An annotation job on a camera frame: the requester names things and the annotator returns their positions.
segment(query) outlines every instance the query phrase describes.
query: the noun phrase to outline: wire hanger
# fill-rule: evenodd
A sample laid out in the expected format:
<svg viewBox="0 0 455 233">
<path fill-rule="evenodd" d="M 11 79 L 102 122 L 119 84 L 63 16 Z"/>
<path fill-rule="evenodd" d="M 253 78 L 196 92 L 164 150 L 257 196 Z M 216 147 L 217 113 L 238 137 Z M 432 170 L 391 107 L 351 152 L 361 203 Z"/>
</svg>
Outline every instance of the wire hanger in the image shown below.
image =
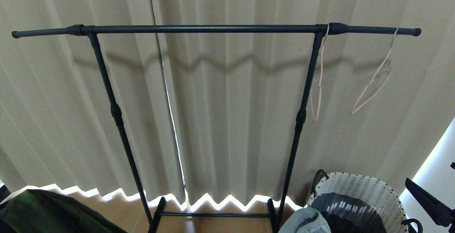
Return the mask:
<svg viewBox="0 0 455 233">
<path fill-rule="evenodd" d="M 376 70 L 376 72 L 374 72 L 373 74 L 373 77 L 371 78 L 371 81 L 369 82 L 369 84 L 367 84 L 364 88 L 364 90 L 362 91 L 362 93 L 360 94 L 359 98 L 357 98 L 357 101 L 355 102 L 354 106 L 352 107 L 352 111 L 351 111 L 351 114 L 353 115 L 354 113 L 357 112 L 357 110 L 359 110 L 361 107 L 363 107 L 367 102 L 369 102 L 373 97 L 376 96 L 376 94 L 381 90 L 382 86 L 384 86 L 385 82 L 387 82 L 387 80 L 389 80 L 389 77 L 390 77 L 390 73 L 392 72 L 392 64 L 390 62 L 390 59 L 389 59 L 389 56 L 390 56 L 390 52 L 392 51 L 392 45 L 394 44 L 394 39 L 395 39 L 395 36 L 397 35 L 397 32 L 398 32 L 398 29 L 399 27 L 397 27 L 397 29 L 395 30 L 395 33 L 394 33 L 394 36 L 392 37 L 392 42 L 390 43 L 390 48 L 389 48 L 389 51 L 387 53 L 387 56 L 385 57 L 384 61 L 382 61 L 381 65 L 379 66 L 379 68 Z M 386 61 L 389 61 L 389 73 L 387 74 L 387 78 L 385 79 L 385 81 L 381 84 L 381 86 L 378 88 L 378 90 L 373 94 L 371 95 L 371 97 L 369 97 L 367 100 L 365 100 L 364 103 L 362 103 L 362 105 L 360 105 L 359 107 L 356 108 L 357 104 L 359 103 L 360 99 L 362 98 L 362 96 L 365 94 L 365 91 L 368 89 L 368 87 L 373 83 L 374 79 L 376 78 L 376 75 L 379 73 L 379 71 L 382 69 L 382 66 L 384 66 L 385 62 Z"/>
<path fill-rule="evenodd" d="M 322 93 L 321 82 L 322 82 L 322 73 L 323 73 L 323 55 L 324 55 L 325 40 L 327 39 L 327 36 L 328 36 L 329 27 L 330 27 L 330 24 L 327 24 L 327 33 L 325 33 L 324 40 L 322 42 L 321 53 L 319 54 L 321 56 L 321 76 L 319 77 L 319 99 L 318 99 L 318 102 L 317 102 L 317 113 L 316 113 L 316 116 L 314 116 L 314 111 L 313 111 L 313 106 L 312 106 L 312 95 L 311 95 L 311 89 L 310 89 L 311 115 L 313 117 L 313 121 L 314 122 L 317 121 L 317 118 L 319 117 L 319 111 L 320 111 L 320 108 L 321 108 L 321 93 Z"/>
</svg>

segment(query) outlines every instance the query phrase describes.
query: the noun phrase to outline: laundry basket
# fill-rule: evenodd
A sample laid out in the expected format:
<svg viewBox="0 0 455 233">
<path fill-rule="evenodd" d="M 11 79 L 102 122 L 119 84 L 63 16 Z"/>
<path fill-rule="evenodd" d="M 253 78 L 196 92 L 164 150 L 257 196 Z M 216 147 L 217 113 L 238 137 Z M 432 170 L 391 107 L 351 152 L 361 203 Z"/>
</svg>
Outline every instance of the laundry basket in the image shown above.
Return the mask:
<svg viewBox="0 0 455 233">
<path fill-rule="evenodd" d="M 308 205 L 323 214 L 332 233 L 416 232 L 411 223 L 417 224 L 418 233 L 423 232 L 418 220 L 406 219 L 395 191 L 371 176 L 319 170 L 311 191 Z"/>
</svg>

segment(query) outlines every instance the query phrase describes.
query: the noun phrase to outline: white woven basket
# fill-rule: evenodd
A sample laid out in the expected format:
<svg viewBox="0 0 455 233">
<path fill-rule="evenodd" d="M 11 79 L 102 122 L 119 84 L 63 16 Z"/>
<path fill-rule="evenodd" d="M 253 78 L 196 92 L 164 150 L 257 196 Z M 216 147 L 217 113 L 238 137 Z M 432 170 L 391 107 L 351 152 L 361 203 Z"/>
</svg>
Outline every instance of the white woven basket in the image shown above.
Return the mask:
<svg viewBox="0 0 455 233">
<path fill-rule="evenodd" d="M 379 179 L 350 173 L 328 173 L 317 185 L 313 186 L 312 191 L 314 193 L 308 202 L 309 206 L 322 194 L 346 195 L 370 205 L 382 219 L 387 233 L 408 232 L 408 226 L 402 224 L 406 220 L 406 215 L 398 195 L 387 183 Z M 349 209 L 364 208 L 351 205 Z"/>
</svg>

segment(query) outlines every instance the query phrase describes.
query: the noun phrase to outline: white wall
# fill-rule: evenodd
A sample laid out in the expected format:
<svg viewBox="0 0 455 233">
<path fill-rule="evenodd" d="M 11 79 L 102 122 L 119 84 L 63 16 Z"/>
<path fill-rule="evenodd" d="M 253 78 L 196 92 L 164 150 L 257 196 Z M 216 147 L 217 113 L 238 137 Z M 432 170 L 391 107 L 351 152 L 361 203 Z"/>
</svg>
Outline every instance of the white wall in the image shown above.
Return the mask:
<svg viewBox="0 0 455 233">
<path fill-rule="evenodd" d="M 451 209 L 455 208 L 455 118 L 414 176 L 413 181 Z M 449 228 L 437 226 L 414 197 L 405 190 L 400 196 L 409 218 L 420 220 L 425 233 L 446 233 Z"/>
</svg>

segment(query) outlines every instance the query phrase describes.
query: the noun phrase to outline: horizontal bar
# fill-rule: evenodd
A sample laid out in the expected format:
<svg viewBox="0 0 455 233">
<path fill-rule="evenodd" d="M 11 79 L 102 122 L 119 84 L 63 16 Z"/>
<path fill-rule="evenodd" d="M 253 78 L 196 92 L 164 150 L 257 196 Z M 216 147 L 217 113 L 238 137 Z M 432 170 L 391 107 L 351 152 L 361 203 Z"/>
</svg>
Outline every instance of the horizontal bar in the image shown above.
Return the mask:
<svg viewBox="0 0 455 233">
<path fill-rule="evenodd" d="M 183 217 L 246 217 L 246 218 L 270 218 L 268 213 L 200 213 L 200 212 L 161 212 L 161 216 Z"/>
<path fill-rule="evenodd" d="M 348 26 L 330 23 L 329 35 L 343 33 L 393 34 L 396 27 Z M 14 38 L 64 35 L 85 36 L 89 33 L 319 33 L 327 31 L 326 24 L 318 25 L 161 25 L 161 26 L 84 26 L 73 25 L 66 28 L 13 31 Z M 398 35 L 418 36 L 419 28 L 400 28 Z"/>
</svg>

